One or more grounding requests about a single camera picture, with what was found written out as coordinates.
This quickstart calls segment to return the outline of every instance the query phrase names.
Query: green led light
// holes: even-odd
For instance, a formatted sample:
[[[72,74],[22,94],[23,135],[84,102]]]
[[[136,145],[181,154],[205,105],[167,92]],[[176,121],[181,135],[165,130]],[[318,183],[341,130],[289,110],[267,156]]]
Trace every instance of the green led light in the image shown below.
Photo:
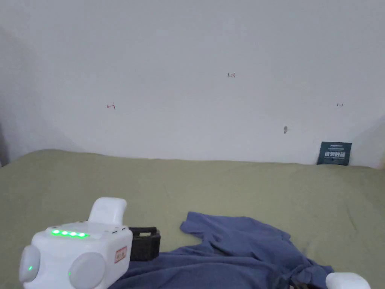
[[[54,236],[70,237],[70,238],[78,238],[78,239],[84,239],[90,236],[85,233],[69,232],[69,231],[61,231],[61,230],[53,230],[51,231],[51,234]]]

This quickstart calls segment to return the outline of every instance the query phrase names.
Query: black plastic bracket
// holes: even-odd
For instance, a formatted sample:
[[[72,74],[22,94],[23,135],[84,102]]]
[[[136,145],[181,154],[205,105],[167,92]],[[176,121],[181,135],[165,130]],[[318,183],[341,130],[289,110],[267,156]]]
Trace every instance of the black plastic bracket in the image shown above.
[[[132,232],[130,261],[150,261],[158,257],[161,235],[156,227],[129,227],[129,229]]]

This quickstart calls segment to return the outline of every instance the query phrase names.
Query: white robotic hand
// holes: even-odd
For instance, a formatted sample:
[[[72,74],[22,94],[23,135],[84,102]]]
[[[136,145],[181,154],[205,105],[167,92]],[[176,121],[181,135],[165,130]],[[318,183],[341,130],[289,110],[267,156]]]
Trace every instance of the white robotic hand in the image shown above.
[[[330,273],[326,286],[328,289],[370,289],[369,283],[355,273]]]
[[[25,247],[25,289],[107,289],[128,269],[132,232],[122,224],[127,202],[100,198],[88,221],[49,227]]]

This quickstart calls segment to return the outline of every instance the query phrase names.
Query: green fabric surface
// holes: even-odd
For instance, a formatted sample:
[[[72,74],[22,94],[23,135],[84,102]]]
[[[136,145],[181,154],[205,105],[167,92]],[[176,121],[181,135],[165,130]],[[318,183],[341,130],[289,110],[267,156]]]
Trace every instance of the green fabric surface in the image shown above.
[[[0,169],[0,288],[21,288],[34,233],[86,220],[103,196],[127,200],[124,224],[157,226],[161,250],[197,244],[179,230],[188,211],[248,216],[291,234],[309,258],[382,288],[385,171],[238,161],[146,160],[44,150]]]

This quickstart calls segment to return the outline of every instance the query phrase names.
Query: dark blue sign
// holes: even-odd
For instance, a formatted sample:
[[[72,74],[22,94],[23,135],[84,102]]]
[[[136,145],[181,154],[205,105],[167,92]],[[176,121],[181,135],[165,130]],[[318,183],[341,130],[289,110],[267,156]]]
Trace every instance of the dark blue sign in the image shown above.
[[[321,143],[320,156],[318,157],[318,165],[343,165],[349,164],[350,149],[352,143],[333,143],[323,141]]]

